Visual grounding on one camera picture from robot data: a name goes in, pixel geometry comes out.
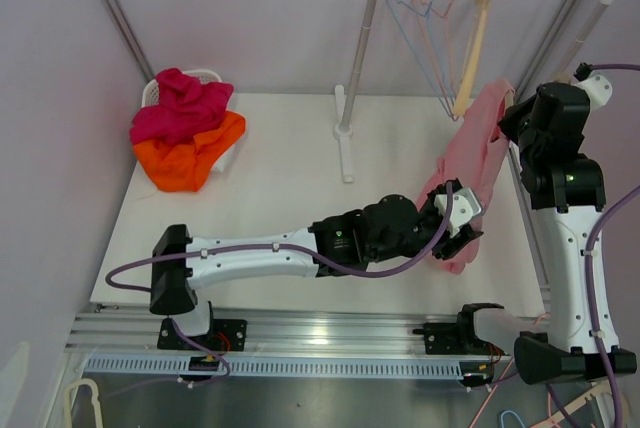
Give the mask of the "pink t shirt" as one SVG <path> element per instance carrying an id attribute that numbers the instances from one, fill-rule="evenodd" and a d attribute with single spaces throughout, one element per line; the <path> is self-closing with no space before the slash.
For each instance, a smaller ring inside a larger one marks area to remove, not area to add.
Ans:
<path id="1" fill-rule="evenodd" d="M 504 78 L 482 88 L 466 110 L 463 123 L 444 154 L 437 159 L 436 171 L 418 196 L 418 205 L 422 205 L 438 185 L 457 178 L 464 187 L 474 191 L 483 210 L 488 210 L 509 145 L 498 123 L 513 95 L 514 88 Z"/>

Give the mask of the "pink wire hanger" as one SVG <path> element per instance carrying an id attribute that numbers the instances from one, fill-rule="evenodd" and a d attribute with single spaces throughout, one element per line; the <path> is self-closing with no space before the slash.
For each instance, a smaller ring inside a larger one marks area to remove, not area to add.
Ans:
<path id="1" fill-rule="evenodd" d="M 422 43 L 433 70 L 436 86 L 448 108 L 456 95 L 454 56 L 450 35 L 450 15 L 457 0 L 411 0 L 418 12 Z"/>

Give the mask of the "beige plastic hanger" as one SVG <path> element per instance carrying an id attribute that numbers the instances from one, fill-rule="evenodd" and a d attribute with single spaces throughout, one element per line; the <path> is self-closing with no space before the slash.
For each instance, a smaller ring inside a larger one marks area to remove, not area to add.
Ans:
<path id="1" fill-rule="evenodd" d="M 552 81 L 558 82 L 558 83 L 564 83 L 564 84 L 572 84 L 574 82 L 574 77 L 571 73 L 562 72 L 562 73 L 556 74 L 552 78 Z"/>
<path id="2" fill-rule="evenodd" d="M 477 16 L 474 28 L 468 40 L 459 89 L 452 109 L 455 118 L 462 117 L 468 109 L 471 92 L 475 82 L 481 50 L 485 38 L 488 12 L 492 0 L 475 0 Z"/>

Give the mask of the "blue wire hanger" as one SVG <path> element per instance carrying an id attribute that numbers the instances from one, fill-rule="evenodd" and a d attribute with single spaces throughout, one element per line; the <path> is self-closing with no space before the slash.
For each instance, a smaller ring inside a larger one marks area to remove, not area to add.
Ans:
<path id="1" fill-rule="evenodd" d="M 431 64 L 428 60 L 428 56 L 422 43 L 422 37 L 417 22 L 418 12 L 411 6 L 411 0 L 384 0 L 386 8 L 388 9 L 396 28 L 398 29 L 403 41 L 413 56 L 413 59 L 418 65 L 418 68 L 424 77 L 427 85 L 431 88 L 436 95 L 437 101 L 440 103 L 445 115 L 451 121 L 457 121 L 459 118 L 455 118 L 452 113 L 454 107 L 448 108 L 445 105 L 445 100 L 440 94 L 439 89 L 436 86 L 436 79 L 431 68 Z"/>

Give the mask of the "orange t shirt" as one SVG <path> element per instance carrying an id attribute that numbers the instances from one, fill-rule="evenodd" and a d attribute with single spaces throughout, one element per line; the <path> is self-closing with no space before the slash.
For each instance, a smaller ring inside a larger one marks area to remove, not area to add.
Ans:
<path id="1" fill-rule="evenodd" d="M 147 178 L 163 192 L 197 192 L 216 166 L 229 164 L 236 144 L 246 132 L 246 119 L 227 112 L 221 125 L 170 145 L 159 139 L 133 146 Z"/>

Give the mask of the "red t shirt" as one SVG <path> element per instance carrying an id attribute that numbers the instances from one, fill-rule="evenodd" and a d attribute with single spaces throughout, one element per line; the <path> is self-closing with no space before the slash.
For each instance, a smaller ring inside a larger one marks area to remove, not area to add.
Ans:
<path id="1" fill-rule="evenodd" d="M 187 141 L 193 135 L 218 128 L 234 93 L 229 83 L 201 82 L 177 68 L 160 72 L 158 101 L 141 108 L 129 130 L 133 145 L 159 139 L 170 145 Z"/>

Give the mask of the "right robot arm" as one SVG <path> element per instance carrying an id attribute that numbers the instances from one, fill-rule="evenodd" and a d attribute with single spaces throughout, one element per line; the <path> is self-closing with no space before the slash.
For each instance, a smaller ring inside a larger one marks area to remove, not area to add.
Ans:
<path id="1" fill-rule="evenodd" d="M 466 305 L 455 340 L 473 356 L 511 356 L 527 384 L 615 381 L 638 368 L 609 315 L 597 228 L 606 205 L 604 175 L 580 151 L 590 113 L 584 88 L 549 82 L 508 108 L 499 123 L 518 147 L 520 182 L 538 225 L 549 280 L 550 321 L 533 326 L 499 305 Z"/>

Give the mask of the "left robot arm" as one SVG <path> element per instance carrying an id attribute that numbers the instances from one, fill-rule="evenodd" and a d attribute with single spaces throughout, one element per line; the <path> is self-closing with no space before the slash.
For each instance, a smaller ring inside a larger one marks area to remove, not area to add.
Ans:
<path id="1" fill-rule="evenodd" d="M 432 190 L 421 205 L 386 195 L 307 228 L 254 240 L 198 238 L 186 225 L 173 224 L 153 250 L 149 310 L 164 317 L 191 313 L 198 290 L 234 280 L 383 278 L 427 255 L 449 260 L 481 236 L 472 224 L 483 212 L 476 193 L 453 179 Z"/>

